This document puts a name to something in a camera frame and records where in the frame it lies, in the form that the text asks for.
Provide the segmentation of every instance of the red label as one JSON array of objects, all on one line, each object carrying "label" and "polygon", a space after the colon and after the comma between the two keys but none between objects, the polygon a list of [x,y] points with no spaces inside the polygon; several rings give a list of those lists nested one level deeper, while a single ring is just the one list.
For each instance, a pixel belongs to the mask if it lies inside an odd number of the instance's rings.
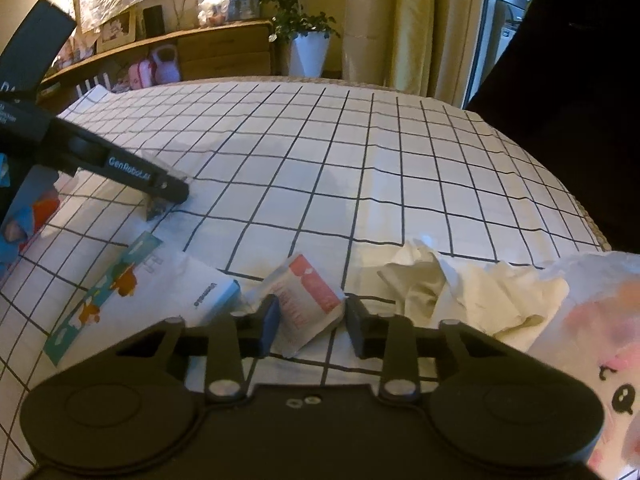
[{"label": "red label", "polygon": [[340,305],[340,299],[302,254],[289,264],[289,269],[300,277],[302,286],[326,313]]}]

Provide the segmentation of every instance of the wooden cabinet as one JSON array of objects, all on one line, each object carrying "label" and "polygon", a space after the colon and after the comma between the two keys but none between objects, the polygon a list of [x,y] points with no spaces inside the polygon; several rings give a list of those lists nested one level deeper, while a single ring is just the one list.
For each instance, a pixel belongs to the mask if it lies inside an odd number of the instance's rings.
[{"label": "wooden cabinet", "polygon": [[183,81],[214,77],[273,75],[275,73],[273,43],[269,36],[273,27],[268,20],[235,22],[221,27],[180,30],[148,40],[114,48],[63,68],[42,81],[41,89],[56,86],[55,91],[40,97],[38,103],[61,112],[78,98],[76,85],[107,73],[112,82],[116,74],[133,62],[145,59],[162,44],[178,47],[178,61]]}]

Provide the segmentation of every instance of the black object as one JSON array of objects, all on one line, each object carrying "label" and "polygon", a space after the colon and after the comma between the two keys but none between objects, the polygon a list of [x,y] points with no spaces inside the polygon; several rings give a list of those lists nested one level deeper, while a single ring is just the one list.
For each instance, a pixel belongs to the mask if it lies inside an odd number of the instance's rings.
[{"label": "black object", "polygon": [[0,219],[36,164],[71,176],[84,168],[153,197],[184,202],[184,181],[36,105],[38,85],[74,28],[71,17],[39,0],[0,56],[0,153],[7,155],[11,180],[0,188]]},{"label": "black object", "polygon": [[143,9],[142,17],[145,20],[145,31],[148,38],[164,36],[164,16],[162,15],[162,5]]},{"label": "black object", "polygon": [[558,177],[614,249],[637,253],[639,14],[640,0],[532,0],[467,107]]},{"label": "black object", "polygon": [[[458,322],[414,328],[346,305],[356,355],[383,358],[368,386],[256,386],[241,359],[268,354],[277,298],[256,314],[185,329],[165,320],[43,382],[20,424],[31,478],[316,480],[597,479],[584,462],[604,423],[584,384]],[[190,356],[207,356],[205,393]],[[439,386],[420,393],[418,357]]]}]

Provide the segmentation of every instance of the screw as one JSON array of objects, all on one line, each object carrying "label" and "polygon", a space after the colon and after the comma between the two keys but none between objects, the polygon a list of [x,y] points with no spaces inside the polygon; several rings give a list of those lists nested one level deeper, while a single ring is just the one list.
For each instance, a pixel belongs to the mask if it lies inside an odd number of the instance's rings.
[{"label": "screw", "polygon": [[308,397],[305,397],[305,403],[310,404],[312,406],[315,406],[316,404],[320,404],[321,402],[322,402],[322,399],[317,395],[309,395]]},{"label": "screw", "polygon": [[240,384],[229,379],[219,379],[213,381],[208,389],[216,397],[235,397],[240,391]]},{"label": "screw", "polygon": [[394,397],[408,397],[415,393],[415,383],[408,381],[407,379],[391,379],[387,381],[384,386],[388,394]]},{"label": "screw", "polygon": [[299,410],[300,408],[302,408],[303,402],[301,399],[287,399],[287,402],[285,402],[285,404],[290,408],[293,408],[294,410]]}]

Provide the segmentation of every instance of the potted plant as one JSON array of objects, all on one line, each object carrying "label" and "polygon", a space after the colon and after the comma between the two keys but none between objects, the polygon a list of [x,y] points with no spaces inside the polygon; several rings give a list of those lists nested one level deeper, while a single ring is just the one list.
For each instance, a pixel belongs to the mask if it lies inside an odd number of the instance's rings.
[{"label": "potted plant", "polygon": [[263,4],[274,4],[272,18],[274,33],[269,41],[279,40],[285,46],[288,75],[320,77],[332,34],[340,34],[331,26],[333,16],[321,12],[310,16],[303,12],[298,0],[260,0]]}]

